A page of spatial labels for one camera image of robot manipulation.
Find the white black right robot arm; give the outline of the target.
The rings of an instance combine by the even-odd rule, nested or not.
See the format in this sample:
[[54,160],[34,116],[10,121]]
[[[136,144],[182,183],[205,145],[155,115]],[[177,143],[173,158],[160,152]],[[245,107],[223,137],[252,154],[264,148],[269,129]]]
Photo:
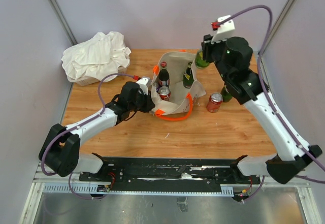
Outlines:
[[241,156],[230,170],[231,180],[242,183],[248,176],[260,175],[288,183],[322,154],[321,148],[297,137],[264,81],[250,69],[253,50],[244,38],[214,41],[205,35],[201,46],[203,59],[215,64],[230,94],[257,119],[277,150],[275,155]]

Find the white canvas tote bag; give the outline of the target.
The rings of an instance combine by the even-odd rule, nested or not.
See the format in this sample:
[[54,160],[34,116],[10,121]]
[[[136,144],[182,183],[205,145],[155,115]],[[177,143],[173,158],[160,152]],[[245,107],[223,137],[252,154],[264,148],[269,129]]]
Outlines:
[[[195,55],[187,52],[168,52],[165,53],[159,60],[159,64],[153,68],[153,78],[150,86],[151,98],[155,103],[155,108],[150,111],[153,115],[168,116],[178,113],[186,113],[190,110],[189,98],[186,96],[191,95],[192,102],[199,97],[206,94],[206,91],[197,79],[197,68],[195,65]],[[170,91],[171,97],[169,101],[163,101],[158,92],[152,89],[154,82],[158,83],[158,74],[160,71],[160,63],[165,61],[167,63],[167,71],[170,75]],[[183,86],[183,74],[187,68],[187,64],[192,62],[192,73],[194,82],[191,88]]]

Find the green glass bottle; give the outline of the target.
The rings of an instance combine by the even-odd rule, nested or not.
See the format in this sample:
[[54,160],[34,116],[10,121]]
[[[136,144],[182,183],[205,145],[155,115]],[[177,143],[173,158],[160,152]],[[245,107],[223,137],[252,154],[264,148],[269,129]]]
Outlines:
[[210,65],[209,62],[207,62],[203,59],[202,49],[197,51],[197,54],[195,57],[195,65],[198,69],[201,69],[201,70],[207,68]]
[[226,86],[222,88],[220,94],[222,95],[222,99],[224,103],[229,102],[233,98],[233,96],[230,94]]
[[192,84],[194,82],[194,77],[193,77],[193,73],[192,73],[192,62],[190,61],[188,64],[187,64],[187,68],[183,74],[183,79],[182,79],[182,82],[183,82],[183,86],[185,88],[191,88],[192,87]]

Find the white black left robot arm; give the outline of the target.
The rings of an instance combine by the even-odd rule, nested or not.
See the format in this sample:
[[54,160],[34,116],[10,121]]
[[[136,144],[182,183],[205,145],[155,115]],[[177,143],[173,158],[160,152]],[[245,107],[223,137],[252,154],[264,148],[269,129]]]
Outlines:
[[41,168],[47,176],[66,177],[74,171],[91,173],[97,181],[109,175],[104,160],[97,154],[81,154],[80,147],[101,131],[132,118],[138,111],[150,112],[155,104],[151,99],[151,80],[142,77],[137,82],[127,82],[111,102],[93,115],[70,125],[57,123],[51,127],[40,150]]

